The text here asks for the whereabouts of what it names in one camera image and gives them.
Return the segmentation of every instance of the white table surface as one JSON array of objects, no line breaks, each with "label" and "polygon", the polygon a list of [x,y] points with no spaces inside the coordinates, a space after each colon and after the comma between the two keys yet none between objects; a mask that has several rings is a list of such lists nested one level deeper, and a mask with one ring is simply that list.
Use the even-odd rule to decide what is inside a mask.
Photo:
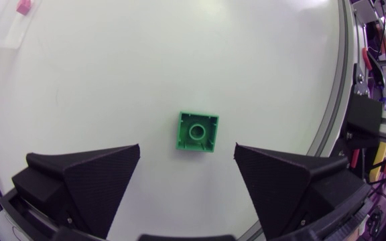
[{"label": "white table surface", "polygon": [[[109,240],[239,237],[257,215],[235,143],[305,154],[336,71],[338,3],[43,1],[0,49],[0,188],[29,152],[139,143]],[[175,149],[181,110],[220,117],[214,153]]]}]

